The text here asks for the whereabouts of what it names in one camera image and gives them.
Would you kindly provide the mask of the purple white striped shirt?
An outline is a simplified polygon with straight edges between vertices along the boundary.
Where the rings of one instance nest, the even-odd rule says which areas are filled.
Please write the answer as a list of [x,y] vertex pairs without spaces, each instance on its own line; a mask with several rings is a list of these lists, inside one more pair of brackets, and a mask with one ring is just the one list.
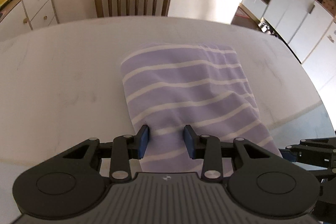
[[121,63],[126,104],[135,130],[147,125],[144,172],[200,172],[183,129],[231,142],[242,137],[278,155],[237,53],[213,44],[148,44]]

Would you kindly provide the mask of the white kitchen cabinets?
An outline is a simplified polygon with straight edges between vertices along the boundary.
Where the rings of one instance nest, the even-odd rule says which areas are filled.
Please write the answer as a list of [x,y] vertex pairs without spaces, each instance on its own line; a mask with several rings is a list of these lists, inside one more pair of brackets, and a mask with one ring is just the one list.
[[334,16],[317,0],[242,0],[242,7],[264,21],[300,63],[306,61]]

